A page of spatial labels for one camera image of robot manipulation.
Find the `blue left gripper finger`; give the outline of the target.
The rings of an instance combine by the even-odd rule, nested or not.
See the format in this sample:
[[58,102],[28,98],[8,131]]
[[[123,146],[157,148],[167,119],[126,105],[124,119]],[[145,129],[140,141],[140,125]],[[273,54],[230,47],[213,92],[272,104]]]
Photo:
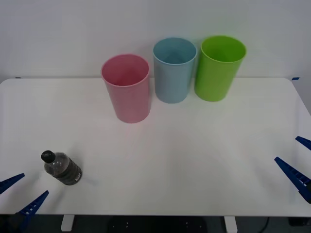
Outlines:
[[15,220],[17,221],[16,232],[23,232],[28,226],[32,217],[36,214],[40,206],[47,198],[49,191],[45,191],[38,198],[33,200],[30,204],[25,206],[23,209],[14,214]]
[[7,189],[9,189],[11,186],[13,186],[15,183],[17,183],[23,177],[25,177],[25,174],[21,173],[21,174],[18,174],[16,176],[13,176],[9,179],[0,181],[0,194],[4,193]]

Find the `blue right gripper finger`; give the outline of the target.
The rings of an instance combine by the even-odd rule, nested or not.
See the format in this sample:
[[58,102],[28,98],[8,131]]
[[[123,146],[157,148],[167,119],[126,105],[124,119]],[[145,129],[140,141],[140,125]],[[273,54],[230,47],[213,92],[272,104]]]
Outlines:
[[293,183],[293,185],[297,188],[299,194],[303,197],[303,199],[311,203],[311,180],[288,163],[276,157],[274,161],[278,164],[280,169],[284,172],[284,174],[289,178],[289,180]]
[[303,146],[305,146],[309,150],[311,150],[311,141],[310,140],[303,138],[303,137],[300,137],[300,136],[297,136],[295,138],[295,140],[298,141],[299,143],[301,143]]

